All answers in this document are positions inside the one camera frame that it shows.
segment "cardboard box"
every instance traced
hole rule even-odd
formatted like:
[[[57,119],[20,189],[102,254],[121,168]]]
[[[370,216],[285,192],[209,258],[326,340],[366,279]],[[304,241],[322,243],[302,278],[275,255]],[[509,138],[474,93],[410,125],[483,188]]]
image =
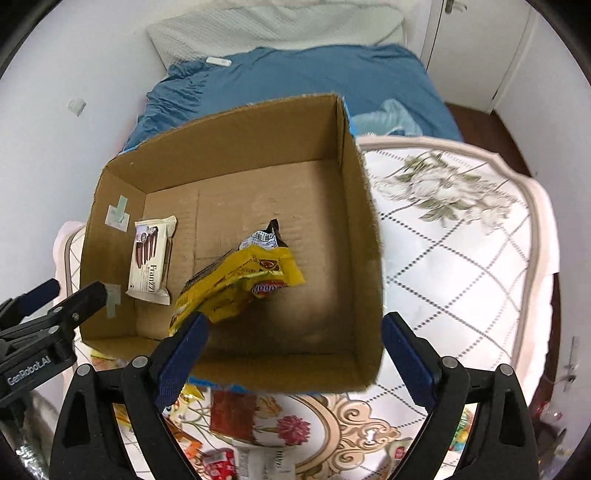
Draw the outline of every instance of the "cardboard box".
[[[105,224],[127,200],[127,232]],[[373,203],[346,108],[334,95],[260,103],[196,120],[109,162],[95,193],[81,285],[121,286],[116,316],[81,328],[84,342],[123,359],[149,355],[173,307],[126,290],[134,223],[175,215],[167,287],[277,218],[306,283],[251,303],[210,329],[193,375],[251,391],[361,390],[382,356],[381,255]]]

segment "white pillow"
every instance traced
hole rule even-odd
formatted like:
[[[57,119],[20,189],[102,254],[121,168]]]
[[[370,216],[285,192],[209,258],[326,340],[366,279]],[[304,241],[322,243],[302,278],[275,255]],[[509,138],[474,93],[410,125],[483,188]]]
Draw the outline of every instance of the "white pillow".
[[[148,26],[166,68],[256,47],[302,49],[331,44],[404,43],[402,12],[390,5],[263,5],[194,10]]]

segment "chocolate wafer package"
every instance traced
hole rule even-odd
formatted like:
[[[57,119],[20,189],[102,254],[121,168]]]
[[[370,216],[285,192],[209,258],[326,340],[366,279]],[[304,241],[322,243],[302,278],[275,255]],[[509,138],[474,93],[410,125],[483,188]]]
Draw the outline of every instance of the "chocolate wafer package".
[[[166,272],[176,217],[135,222],[135,242],[129,269],[127,295],[170,305]]]

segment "cardboard box flap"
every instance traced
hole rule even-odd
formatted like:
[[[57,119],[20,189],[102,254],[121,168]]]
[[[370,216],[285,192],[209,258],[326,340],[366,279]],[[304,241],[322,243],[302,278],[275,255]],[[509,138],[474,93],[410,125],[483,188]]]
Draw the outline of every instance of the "cardboard box flap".
[[[253,392],[344,393],[365,385],[352,354],[242,356],[200,361],[191,373]]]
[[[102,354],[126,361],[131,361],[140,355],[151,355],[158,343],[157,340],[138,336],[85,340],[86,345]]]
[[[143,142],[107,168],[152,193],[244,170],[336,158],[336,100],[272,100],[207,116]]]
[[[125,211],[130,217],[126,232],[105,224],[109,206],[116,206],[121,195],[127,198]],[[135,237],[133,222],[142,216],[145,197],[135,186],[122,181],[107,169],[103,170],[86,225],[80,259],[80,286],[84,287],[96,280],[119,286],[121,304],[115,307],[114,318],[108,318],[106,309],[102,309],[85,321],[85,340],[137,334],[134,300],[125,295],[125,292]]]
[[[382,361],[381,321],[384,312],[382,254],[377,213],[363,157],[351,136],[343,141],[343,185],[347,203],[353,290],[355,355],[366,385],[375,380]]]

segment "door handle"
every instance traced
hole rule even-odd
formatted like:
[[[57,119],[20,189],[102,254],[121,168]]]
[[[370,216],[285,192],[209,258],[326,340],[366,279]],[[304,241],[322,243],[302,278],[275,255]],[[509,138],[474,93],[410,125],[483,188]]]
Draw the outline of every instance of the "door handle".
[[[465,12],[466,10],[468,10],[468,6],[464,2],[457,2],[456,0],[446,0],[445,13],[450,14],[453,10]]]

